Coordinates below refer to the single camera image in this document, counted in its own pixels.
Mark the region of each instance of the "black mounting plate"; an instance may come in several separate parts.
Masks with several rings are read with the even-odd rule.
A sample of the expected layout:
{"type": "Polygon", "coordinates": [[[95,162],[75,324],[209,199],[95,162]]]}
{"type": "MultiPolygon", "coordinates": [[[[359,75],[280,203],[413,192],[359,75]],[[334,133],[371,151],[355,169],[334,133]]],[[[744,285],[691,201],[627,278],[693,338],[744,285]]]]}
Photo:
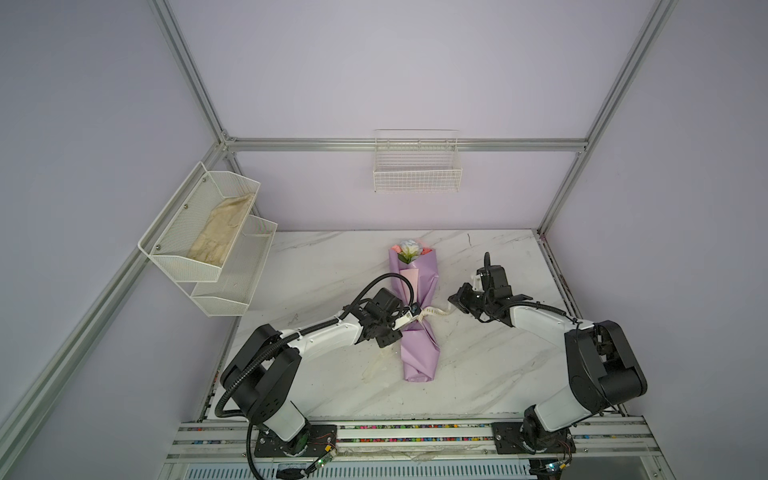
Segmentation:
{"type": "MultiPolygon", "coordinates": [[[[496,444],[496,453],[499,455],[521,453],[529,455],[531,454],[531,451],[523,446],[523,438],[520,432],[522,425],[523,422],[495,422],[491,424],[491,430],[493,431],[493,442],[496,444]]],[[[556,439],[565,442],[569,447],[571,447],[572,452],[576,451],[576,445],[574,444],[573,437],[570,433],[568,433],[568,430],[563,432],[562,436],[556,439]]],[[[537,453],[561,454],[562,452],[562,445],[557,443],[555,446],[545,449],[543,452],[537,453]]]]}
{"type": "Polygon", "coordinates": [[[252,443],[256,451],[253,453],[255,458],[311,458],[315,459],[326,452],[326,445],[336,444],[336,426],[335,425],[310,425],[310,440],[306,444],[306,449],[297,457],[289,457],[280,446],[284,442],[280,440],[273,432],[264,435],[259,431],[259,437],[252,443]]]}

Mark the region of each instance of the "purple wrapping paper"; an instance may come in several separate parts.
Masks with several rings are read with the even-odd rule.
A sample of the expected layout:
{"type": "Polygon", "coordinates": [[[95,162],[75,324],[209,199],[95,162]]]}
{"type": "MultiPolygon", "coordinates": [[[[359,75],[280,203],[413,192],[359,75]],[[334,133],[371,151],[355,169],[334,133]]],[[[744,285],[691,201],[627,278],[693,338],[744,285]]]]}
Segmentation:
{"type": "MultiPolygon", "coordinates": [[[[403,263],[397,252],[389,249],[389,271],[400,273],[400,270],[418,268],[419,286],[416,301],[425,308],[432,303],[432,297],[437,288],[437,253],[433,250],[426,255],[420,255],[411,263],[403,263]]],[[[392,289],[403,302],[408,301],[408,289],[402,280],[392,279],[392,289]]],[[[431,382],[435,379],[437,362],[440,358],[440,347],[435,341],[432,326],[426,319],[421,322],[411,322],[402,328],[400,340],[400,359],[402,360],[403,378],[408,382],[431,382]]]]}
{"type": "MultiPolygon", "coordinates": [[[[419,306],[422,308],[430,306],[432,304],[432,297],[435,295],[435,289],[437,288],[437,279],[439,278],[437,274],[437,253],[433,250],[426,255],[419,255],[411,263],[403,263],[397,257],[397,252],[390,248],[389,271],[400,273],[400,270],[409,268],[419,269],[419,291],[416,294],[416,301],[419,302],[419,306]]],[[[398,278],[392,279],[392,289],[400,300],[404,303],[408,302],[408,289],[402,284],[402,280],[398,278]]]]}

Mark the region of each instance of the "beige cloth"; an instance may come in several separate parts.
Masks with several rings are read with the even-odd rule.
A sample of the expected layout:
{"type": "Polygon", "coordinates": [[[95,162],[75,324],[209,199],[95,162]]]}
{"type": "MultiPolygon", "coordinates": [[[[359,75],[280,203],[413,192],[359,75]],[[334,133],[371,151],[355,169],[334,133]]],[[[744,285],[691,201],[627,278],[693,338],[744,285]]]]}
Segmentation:
{"type": "Polygon", "coordinates": [[[248,214],[254,194],[227,198],[208,216],[205,228],[192,243],[188,258],[215,266],[223,266],[237,235],[237,229],[248,214]]]}

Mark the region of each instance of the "white marble surface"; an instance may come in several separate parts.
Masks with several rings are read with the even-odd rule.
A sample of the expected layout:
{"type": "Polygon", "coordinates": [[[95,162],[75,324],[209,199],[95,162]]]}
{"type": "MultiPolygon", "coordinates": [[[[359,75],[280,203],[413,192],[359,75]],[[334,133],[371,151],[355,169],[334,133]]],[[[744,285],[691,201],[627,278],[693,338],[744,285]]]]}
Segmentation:
{"type": "MultiPolygon", "coordinates": [[[[227,363],[264,323],[284,329],[334,315],[388,270],[387,249],[409,238],[437,252],[433,306],[448,309],[448,296],[489,251],[514,293],[564,308],[530,230],[279,232],[227,363]]],[[[381,286],[389,288],[389,281],[372,293],[381,286]]],[[[564,354],[530,333],[458,311],[429,321],[442,349],[433,382],[402,379],[399,343],[379,349],[368,341],[302,363],[289,400],[309,419],[487,418],[520,413],[567,383],[564,354]]],[[[213,405],[221,394],[220,387],[213,405]]],[[[227,408],[236,406],[230,400],[227,408]]],[[[212,408],[209,418],[216,418],[212,408]]]]}

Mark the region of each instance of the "white mesh basket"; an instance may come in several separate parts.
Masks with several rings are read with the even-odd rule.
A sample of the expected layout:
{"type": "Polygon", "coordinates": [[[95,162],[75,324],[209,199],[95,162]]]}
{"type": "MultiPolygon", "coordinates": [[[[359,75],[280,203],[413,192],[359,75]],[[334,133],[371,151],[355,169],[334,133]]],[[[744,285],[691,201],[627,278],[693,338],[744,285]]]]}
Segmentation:
{"type": "Polygon", "coordinates": [[[148,256],[174,282],[216,282],[232,254],[245,219],[239,225],[235,241],[224,255],[223,266],[187,258],[192,244],[205,228],[210,212],[224,199],[253,194],[248,211],[253,208],[259,182],[228,171],[205,171],[182,208],[176,212],[165,231],[152,246],[148,256]]]}
{"type": "Polygon", "coordinates": [[[377,130],[376,192],[458,192],[462,166],[455,130],[377,130]]]}
{"type": "Polygon", "coordinates": [[[236,316],[248,311],[276,230],[277,223],[246,217],[219,280],[198,283],[192,290],[192,300],[206,315],[236,316]]]}

